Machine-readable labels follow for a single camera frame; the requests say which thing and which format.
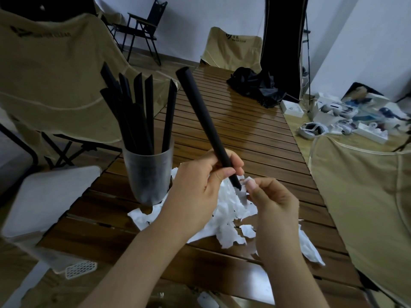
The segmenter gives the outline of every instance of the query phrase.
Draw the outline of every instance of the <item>chair armrest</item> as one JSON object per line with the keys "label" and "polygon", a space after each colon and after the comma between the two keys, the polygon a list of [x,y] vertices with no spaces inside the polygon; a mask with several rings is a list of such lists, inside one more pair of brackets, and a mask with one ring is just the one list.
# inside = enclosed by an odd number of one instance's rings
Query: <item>chair armrest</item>
{"label": "chair armrest", "polygon": [[137,15],[134,15],[134,14],[131,14],[131,13],[128,13],[128,14],[129,14],[129,16],[130,16],[132,19],[137,20],[139,23],[141,23],[141,24],[143,24],[143,25],[149,25],[149,26],[152,26],[152,27],[156,27],[156,28],[157,28],[156,25],[148,22],[148,21],[147,21],[146,19],[144,19],[144,18],[141,18],[141,17],[139,17],[139,16],[137,16]]}

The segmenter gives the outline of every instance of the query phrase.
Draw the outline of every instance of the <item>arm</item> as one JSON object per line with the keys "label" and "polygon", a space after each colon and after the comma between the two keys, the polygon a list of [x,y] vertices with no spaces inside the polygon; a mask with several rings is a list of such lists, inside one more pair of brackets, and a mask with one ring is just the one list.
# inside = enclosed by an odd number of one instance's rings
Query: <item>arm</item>
{"label": "arm", "polygon": [[156,220],[141,231],[80,308],[146,307],[173,257],[210,220],[221,182],[243,175],[244,162],[227,150],[234,168],[219,166],[213,151],[182,163]]}
{"label": "arm", "polygon": [[256,246],[278,308],[329,308],[308,269],[298,237],[298,199],[274,178],[247,183],[258,207]]}

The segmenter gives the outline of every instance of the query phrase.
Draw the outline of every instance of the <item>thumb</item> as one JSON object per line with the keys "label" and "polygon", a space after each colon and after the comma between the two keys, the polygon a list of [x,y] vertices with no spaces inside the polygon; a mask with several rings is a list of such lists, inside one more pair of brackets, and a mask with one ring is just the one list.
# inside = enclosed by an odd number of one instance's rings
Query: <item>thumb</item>
{"label": "thumb", "polygon": [[271,202],[271,199],[267,196],[267,194],[260,188],[259,185],[254,180],[250,180],[245,185],[248,193],[250,194],[252,202],[256,206],[266,205],[267,203]]}
{"label": "thumb", "polygon": [[217,171],[210,174],[210,177],[208,178],[207,187],[211,188],[213,192],[215,190],[218,192],[220,190],[221,182],[233,174],[235,174],[235,170],[232,167],[220,168]]}

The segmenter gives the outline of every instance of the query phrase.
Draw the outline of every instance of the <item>hand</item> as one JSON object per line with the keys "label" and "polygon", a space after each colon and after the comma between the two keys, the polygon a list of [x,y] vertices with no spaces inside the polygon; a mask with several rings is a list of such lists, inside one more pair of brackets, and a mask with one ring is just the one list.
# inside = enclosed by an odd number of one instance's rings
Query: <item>hand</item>
{"label": "hand", "polygon": [[181,163],[173,186],[156,221],[176,230],[183,243],[204,228],[217,207],[221,182],[233,175],[244,175],[244,162],[226,149],[233,167],[221,167],[213,150],[197,160]]}
{"label": "hand", "polygon": [[258,208],[256,246],[260,257],[272,252],[266,248],[272,243],[276,249],[301,255],[298,199],[275,178],[255,178],[255,182],[247,182],[246,188],[250,200]]}

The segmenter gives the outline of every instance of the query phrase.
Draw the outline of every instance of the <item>right hand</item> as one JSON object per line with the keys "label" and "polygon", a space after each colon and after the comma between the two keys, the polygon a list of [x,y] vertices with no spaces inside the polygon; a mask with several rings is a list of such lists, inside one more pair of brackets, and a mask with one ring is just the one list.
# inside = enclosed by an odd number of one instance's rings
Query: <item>right hand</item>
{"label": "right hand", "polygon": [[260,257],[272,253],[266,248],[272,244],[276,249],[301,255],[298,199],[275,178],[255,178],[255,182],[247,182],[246,188],[250,200],[258,208],[256,247]]}

